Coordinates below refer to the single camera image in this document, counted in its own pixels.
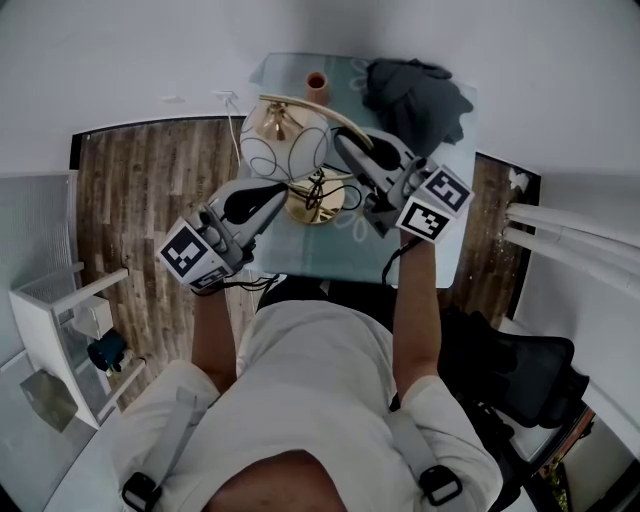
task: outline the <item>black office chair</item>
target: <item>black office chair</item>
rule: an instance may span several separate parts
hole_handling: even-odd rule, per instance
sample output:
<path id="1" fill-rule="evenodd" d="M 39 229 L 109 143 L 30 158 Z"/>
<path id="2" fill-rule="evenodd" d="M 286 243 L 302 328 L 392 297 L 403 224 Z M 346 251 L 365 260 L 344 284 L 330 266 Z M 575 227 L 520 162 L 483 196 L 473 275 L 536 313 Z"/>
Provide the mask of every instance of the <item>black office chair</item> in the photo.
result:
<path id="1" fill-rule="evenodd" d="M 542 485 L 536 473 L 587 410 L 581 399 L 589 378 L 571 368 L 574 347 L 565 338 L 505 334 L 480 313 L 457 308 L 444 311 L 441 320 L 438 372 L 500 465 L 504 485 L 491 508 L 498 512 L 518 498 L 521 487 Z M 534 460 L 525 461 L 510 442 L 513 429 L 494 409 L 523 427 L 560 428 Z M 541 509 L 557 507 L 549 499 Z"/>

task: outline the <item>chair backrest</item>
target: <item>chair backrest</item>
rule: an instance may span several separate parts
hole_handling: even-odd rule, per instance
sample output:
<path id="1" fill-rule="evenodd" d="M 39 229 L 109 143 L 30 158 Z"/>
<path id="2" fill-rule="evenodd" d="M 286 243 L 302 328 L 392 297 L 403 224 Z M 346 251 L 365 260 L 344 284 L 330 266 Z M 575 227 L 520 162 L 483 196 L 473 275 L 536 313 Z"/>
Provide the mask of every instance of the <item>chair backrest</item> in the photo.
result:
<path id="1" fill-rule="evenodd" d="M 589 382 L 571 368 L 565 338 L 516 336 L 491 328 L 478 312 L 442 316 L 438 371 L 452 392 L 490 405 L 524 427 L 563 424 Z"/>

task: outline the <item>shoulder strap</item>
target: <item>shoulder strap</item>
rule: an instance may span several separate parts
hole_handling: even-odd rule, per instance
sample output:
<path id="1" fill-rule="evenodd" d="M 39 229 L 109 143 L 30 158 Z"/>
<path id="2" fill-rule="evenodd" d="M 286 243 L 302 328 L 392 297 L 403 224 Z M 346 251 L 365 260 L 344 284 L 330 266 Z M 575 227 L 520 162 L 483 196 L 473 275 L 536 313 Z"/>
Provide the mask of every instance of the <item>shoulder strap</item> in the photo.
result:
<path id="1" fill-rule="evenodd" d="M 465 511 L 465 500 L 454 499 L 462 494 L 460 479 L 449 468 L 438 464 L 411 416 L 400 409 L 384 420 L 391 430 L 396 449 L 409 466 L 428 503 L 440 512 Z M 430 507 L 423 501 L 422 508 L 426 511 Z"/>
<path id="2" fill-rule="evenodd" d="M 179 387 L 167 424 L 139 471 L 122 488 L 122 500 L 136 512 L 150 512 L 160 498 L 162 484 L 178 462 L 195 428 L 215 400 L 203 403 L 195 393 Z"/>

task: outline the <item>table lamp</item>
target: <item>table lamp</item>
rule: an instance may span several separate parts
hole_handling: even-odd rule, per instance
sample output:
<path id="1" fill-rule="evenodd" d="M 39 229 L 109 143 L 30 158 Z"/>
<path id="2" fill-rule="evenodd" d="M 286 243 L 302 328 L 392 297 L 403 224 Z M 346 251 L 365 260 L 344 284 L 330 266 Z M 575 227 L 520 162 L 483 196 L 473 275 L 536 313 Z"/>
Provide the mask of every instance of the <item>table lamp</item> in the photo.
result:
<path id="1" fill-rule="evenodd" d="M 261 178 L 285 182 L 294 192 L 286 208 L 297 220 L 321 224 L 335 216 L 344 203 L 344 190 L 332 182 L 348 179 L 322 164 L 331 146 L 327 118 L 353 132 L 365 145 L 371 139 L 351 120 L 322 105 L 300 98 L 261 94 L 245 119 L 240 134 L 242 155 Z M 310 194 L 330 196 L 312 200 Z"/>

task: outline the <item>strap buckle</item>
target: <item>strap buckle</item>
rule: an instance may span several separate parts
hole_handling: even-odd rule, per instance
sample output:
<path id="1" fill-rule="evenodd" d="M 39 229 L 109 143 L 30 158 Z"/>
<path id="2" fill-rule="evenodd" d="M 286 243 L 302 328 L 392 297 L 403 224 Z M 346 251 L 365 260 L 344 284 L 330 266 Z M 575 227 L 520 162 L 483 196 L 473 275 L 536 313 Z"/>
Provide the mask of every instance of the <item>strap buckle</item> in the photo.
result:
<path id="1" fill-rule="evenodd" d="M 139 471 L 131 475 L 122 487 L 122 501 L 136 512 L 151 512 L 160 499 L 162 488 Z"/>
<path id="2" fill-rule="evenodd" d="M 462 482 L 446 466 L 433 466 L 423 471 L 418 484 L 429 503 L 434 507 L 442 505 L 462 493 Z"/>

